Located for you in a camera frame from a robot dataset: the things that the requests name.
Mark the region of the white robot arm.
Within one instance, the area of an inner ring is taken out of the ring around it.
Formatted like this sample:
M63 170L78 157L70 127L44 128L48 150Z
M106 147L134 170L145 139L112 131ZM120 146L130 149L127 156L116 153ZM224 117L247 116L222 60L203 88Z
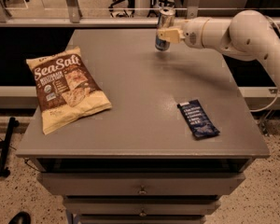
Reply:
M184 41L190 48L214 49L241 61L257 60L280 92L280 38L270 21L255 10L232 19L198 17L157 30L159 39Z

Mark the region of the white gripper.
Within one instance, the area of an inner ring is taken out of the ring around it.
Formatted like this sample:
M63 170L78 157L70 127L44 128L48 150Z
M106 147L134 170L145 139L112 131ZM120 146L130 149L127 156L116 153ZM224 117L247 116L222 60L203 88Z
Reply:
M198 17L191 20L177 20L176 28L162 28L157 30L159 39L170 43L184 42L188 47L203 48L203 28L209 21L208 17Z

